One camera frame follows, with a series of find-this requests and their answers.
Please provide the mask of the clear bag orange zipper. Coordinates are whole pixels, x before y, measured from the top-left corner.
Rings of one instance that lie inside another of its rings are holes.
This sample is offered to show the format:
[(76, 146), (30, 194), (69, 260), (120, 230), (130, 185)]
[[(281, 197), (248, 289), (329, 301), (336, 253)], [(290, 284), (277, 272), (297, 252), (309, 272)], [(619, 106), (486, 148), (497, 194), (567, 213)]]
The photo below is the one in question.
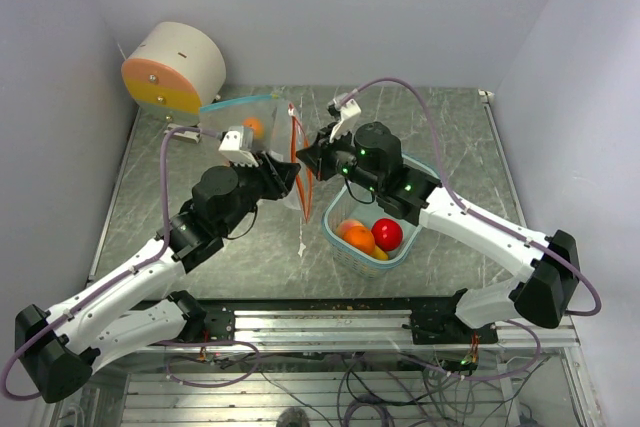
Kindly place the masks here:
[(287, 207), (298, 210), (304, 222), (310, 220), (312, 213), (313, 176), (296, 154), (309, 146), (310, 142), (294, 104), (284, 99), (276, 99), (269, 152), (278, 161), (299, 165), (295, 183), (284, 203)]

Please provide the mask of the clear zip top bag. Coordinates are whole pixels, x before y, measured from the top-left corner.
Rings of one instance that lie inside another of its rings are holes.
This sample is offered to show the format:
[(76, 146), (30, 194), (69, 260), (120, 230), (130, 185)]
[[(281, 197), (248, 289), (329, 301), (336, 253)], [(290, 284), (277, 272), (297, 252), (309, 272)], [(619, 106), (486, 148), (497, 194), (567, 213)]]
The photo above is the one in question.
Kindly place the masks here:
[(200, 108), (200, 125), (209, 131), (225, 132), (232, 126), (242, 126), (248, 117), (259, 118), (265, 127), (262, 140), (253, 136), (252, 148), (269, 152), (269, 139), (274, 120), (276, 94), (264, 94), (235, 98)]

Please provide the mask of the pink toy peach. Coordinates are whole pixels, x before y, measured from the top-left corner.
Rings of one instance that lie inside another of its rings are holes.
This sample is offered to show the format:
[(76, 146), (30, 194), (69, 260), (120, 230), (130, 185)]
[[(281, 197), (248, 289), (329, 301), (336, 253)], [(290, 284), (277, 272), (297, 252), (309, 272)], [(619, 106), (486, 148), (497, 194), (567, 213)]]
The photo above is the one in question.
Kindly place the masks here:
[(363, 224), (356, 219), (345, 219), (335, 229), (335, 234), (343, 238), (347, 231), (354, 227), (363, 227)]

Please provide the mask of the orange toy fruit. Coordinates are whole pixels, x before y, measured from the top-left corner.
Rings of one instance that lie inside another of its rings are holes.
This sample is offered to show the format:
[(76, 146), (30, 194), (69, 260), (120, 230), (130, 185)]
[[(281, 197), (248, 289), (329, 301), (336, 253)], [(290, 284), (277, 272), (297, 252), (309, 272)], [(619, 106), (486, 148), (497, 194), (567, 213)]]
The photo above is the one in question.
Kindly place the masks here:
[(351, 228), (342, 240), (366, 255), (371, 255), (376, 246), (372, 232), (365, 226)]

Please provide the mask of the light blue plastic basket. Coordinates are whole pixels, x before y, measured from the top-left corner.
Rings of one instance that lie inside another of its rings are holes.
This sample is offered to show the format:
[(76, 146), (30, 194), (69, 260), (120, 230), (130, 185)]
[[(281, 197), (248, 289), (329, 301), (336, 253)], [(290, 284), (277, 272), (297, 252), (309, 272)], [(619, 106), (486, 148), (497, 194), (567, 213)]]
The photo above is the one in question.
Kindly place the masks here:
[(366, 278), (402, 264), (423, 228), (404, 213), (390, 213), (374, 180), (355, 161), (337, 164), (344, 186), (326, 208), (322, 228), (334, 260)]

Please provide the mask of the red toy apple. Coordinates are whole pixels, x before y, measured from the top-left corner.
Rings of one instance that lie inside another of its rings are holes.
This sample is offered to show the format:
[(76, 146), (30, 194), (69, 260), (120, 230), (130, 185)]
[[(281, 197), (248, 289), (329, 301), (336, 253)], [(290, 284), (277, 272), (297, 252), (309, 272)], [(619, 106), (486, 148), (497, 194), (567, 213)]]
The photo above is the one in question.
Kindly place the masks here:
[(403, 242), (402, 227), (390, 218), (381, 218), (371, 227), (376, 245), (385, 252), (397, 249)]

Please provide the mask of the yellow toy lemon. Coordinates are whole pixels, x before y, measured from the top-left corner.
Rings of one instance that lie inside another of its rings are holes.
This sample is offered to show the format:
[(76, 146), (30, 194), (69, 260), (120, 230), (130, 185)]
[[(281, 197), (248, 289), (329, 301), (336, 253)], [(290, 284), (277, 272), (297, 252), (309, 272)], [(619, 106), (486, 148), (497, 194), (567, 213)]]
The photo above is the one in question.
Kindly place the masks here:
[(371, 257), (378, 261), (388, 261), (389, 255), (387, 252), (382, 250), (379, 246), (375, 246), (374, 250), (371, 252)]

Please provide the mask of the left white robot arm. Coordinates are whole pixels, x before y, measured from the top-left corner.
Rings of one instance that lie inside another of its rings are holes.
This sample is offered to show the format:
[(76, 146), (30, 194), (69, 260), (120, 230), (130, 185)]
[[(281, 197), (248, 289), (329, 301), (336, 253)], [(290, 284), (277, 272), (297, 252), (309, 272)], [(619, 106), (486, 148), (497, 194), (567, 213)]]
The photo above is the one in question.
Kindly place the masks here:
[(15, 317), (15, 354), (37, 388), (57, 403), (75, 393), (107, 362), (117, 319), (149, 294), (168, 287), (222, 249), (261, 200), (279, 201), (301, 169), (265, 152), (256, 163), (206, 170), (191, 197), (138, 253), (109, 275), (47, 310), (31, 304)]

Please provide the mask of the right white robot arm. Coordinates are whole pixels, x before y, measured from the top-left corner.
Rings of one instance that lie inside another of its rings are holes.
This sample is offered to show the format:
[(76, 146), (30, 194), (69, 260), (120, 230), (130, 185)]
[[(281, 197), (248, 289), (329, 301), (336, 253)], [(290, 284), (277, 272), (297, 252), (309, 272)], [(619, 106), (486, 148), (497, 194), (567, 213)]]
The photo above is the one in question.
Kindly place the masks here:
[(508, 281), (454, 295), (453, 311), (440, 320), (448, 340), (463, 342), (477, 328), (515, 318), (559, 326), (579, 283), (573, 236), (529, 230), (449, 193), (443, 179), (407, 162), (399, 138), (380, 122), (338, 139), (332, 130), (323, 128), (296, 153), (317, 180), (340, 175), (369, 191), (389, 216), (449, 236), (510, 273)]

